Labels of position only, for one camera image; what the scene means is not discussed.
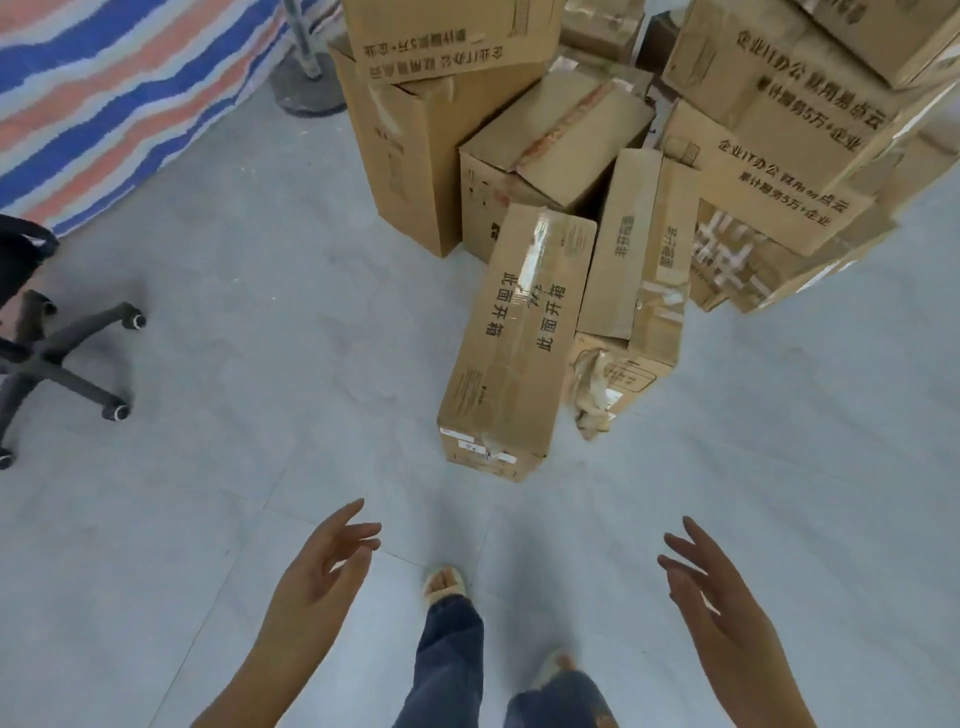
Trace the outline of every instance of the blue jeans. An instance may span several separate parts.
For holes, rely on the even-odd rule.
[[[477,728],[483,698],[483,620],[462,596],[430,607],[414,687],[394,728]],[[510,701],[505,728],[613,728],[610,709],[583,672],[561,672]]]

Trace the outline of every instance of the striped tarp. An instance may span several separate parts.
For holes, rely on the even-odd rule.
[[[0,211],[82,225],[249,96],[289,35],[278,0],[0,0]]]

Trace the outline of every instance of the right hand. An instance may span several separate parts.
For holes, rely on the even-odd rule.
[[[707,532],[691,518],[684,528],[691,541],[663,539],[698,569],[666,556],[657,562],[720,705],[737,728],[815,728],[773,622]]]

